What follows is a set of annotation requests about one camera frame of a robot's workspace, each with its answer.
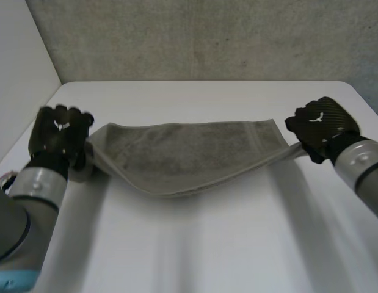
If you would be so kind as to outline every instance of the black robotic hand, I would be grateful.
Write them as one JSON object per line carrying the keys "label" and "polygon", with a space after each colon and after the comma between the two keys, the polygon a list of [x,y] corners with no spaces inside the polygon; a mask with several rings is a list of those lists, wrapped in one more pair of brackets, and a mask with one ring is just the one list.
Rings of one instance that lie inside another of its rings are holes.
{"label": "black robotic hand", "polygon": [[366,139],[360,136],[360,128],[355,120],[328,97],[296,109],[295,116],[287,118],[285,123],[317,164],[328,158],[334,163],[338,153],[345,147]]}
{"label": "black robotic hand", "polygon": [[69,165],[75,165],[84,152],[85,139],[93,124],[93,116],[77,108],[67,109],[57,105],[55,109],[40,109],[29,141],[31,157],[41,153],[59,154]]}

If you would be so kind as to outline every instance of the gray towel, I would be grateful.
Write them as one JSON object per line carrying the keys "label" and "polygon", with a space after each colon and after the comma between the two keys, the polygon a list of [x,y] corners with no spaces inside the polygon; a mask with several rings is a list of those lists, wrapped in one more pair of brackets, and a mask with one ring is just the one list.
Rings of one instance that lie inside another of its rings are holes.
{"label": "gray towel", "polygon": [[88,138],[91,159],[150,195],[177,197],[302,154],[273,120],[127,127],[109,123]]}

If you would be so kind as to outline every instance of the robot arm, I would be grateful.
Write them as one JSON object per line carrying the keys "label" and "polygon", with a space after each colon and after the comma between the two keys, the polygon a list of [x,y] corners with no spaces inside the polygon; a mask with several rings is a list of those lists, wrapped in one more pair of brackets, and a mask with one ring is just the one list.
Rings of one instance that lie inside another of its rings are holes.
{"label": "robot arm", "polygon": [[38,113],[29,141],[30,162],[6,195],[0,189],[0,292],[31,290],[43,265],[69,167],[84,162],[90,114],[57,106]]}
{"label": "robot arm", "polygon": [[354,119],[327,97],[298,108],[285,122],[311,160],[321,164],[330,159],[337,174],[378,217],[378,142],[361,136]]}

